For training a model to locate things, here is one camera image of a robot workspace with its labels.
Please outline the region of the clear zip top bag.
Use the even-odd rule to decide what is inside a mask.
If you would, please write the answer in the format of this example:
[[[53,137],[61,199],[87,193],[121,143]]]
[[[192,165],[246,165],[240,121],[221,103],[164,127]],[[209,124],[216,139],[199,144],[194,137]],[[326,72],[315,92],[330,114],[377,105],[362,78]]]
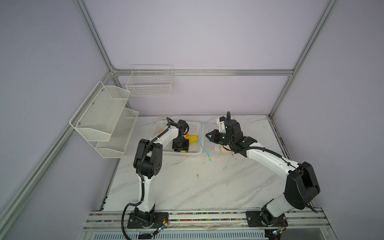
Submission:
[[[212,132],[209,132],[206,134],[206,138],[208,139],[209,141],[209,144],[208,144],[208,150],[205,149],[204,147],[204,143],[203,143],[203,130],[204,130],[204,127],[206,125],[200,121],[200,134],[199,134],[199,144],[201,146],[201,149],[205,152],[205,154],[207,155],[207,158],[209,161],[212,160],[212,157],[211,157],[211,150],[210,150],[210,143],[214,143],[216,145],[219,145],[219,146],[225,146],[225,136],[222,135],[222,133],[220,133],[219,130],[214,130]]]

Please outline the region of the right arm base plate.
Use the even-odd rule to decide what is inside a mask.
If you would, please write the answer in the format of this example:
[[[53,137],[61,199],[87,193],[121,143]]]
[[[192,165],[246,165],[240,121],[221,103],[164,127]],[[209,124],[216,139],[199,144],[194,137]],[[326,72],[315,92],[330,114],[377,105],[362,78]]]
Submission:
[[[246,219],[249,227],[286,227],[288,222],[285,215],[273,217],[268,212],[247,211]]]

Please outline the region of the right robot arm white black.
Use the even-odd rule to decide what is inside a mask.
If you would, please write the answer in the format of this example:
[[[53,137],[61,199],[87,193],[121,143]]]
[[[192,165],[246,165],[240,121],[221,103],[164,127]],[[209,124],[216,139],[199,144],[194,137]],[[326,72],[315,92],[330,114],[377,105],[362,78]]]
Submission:
[[[217,119],[218,129],[206,134],[206,138],[225,150],[254,160],[279,176],[285,182],[284,192],[267,202],[260,219],[271,226],[283,214],[297,209],[311,208],[311,201],[321,192],[313,166],[308,162],[297,163],[265,148],[256,139],[245,136],[239,122],[231,113]]]

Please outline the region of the cream white garlic bulb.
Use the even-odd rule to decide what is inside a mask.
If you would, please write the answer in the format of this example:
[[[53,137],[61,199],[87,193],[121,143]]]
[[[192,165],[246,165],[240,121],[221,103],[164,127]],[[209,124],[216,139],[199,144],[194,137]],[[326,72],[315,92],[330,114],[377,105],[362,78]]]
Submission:
[[[232,153],[233,153],[232,150],[226,148],[225,146],[221,146],[221,147],[220,147],[220,151],[221,151],[223,154],[232,154]]]

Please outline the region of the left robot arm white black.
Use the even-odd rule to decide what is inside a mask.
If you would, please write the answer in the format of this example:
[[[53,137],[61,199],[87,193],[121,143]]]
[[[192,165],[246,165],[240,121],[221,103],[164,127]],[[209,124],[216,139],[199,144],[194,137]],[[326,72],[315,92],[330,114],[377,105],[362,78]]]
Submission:
[[[134,168],[141,182],[141,197],[135,205],[136,218],[151,225],[155,218],[154,177],[160,172],[163,162],[163,147],[172,144],[174,152],[188,152],[190,141],[186,139],[189,125],[184,120],[174,122],[167,117],[167,127],[150,140],[139,141]]]

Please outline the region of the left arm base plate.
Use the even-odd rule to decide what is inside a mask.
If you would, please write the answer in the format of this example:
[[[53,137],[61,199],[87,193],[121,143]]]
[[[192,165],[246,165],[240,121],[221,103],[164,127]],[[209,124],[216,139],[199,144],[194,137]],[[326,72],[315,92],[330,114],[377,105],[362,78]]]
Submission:
[[[150,218],[140,218],[135,213],[130,213],[127,229],[158,229],[164,225],[164,222],[168,222],[169,213],[156,212]]]

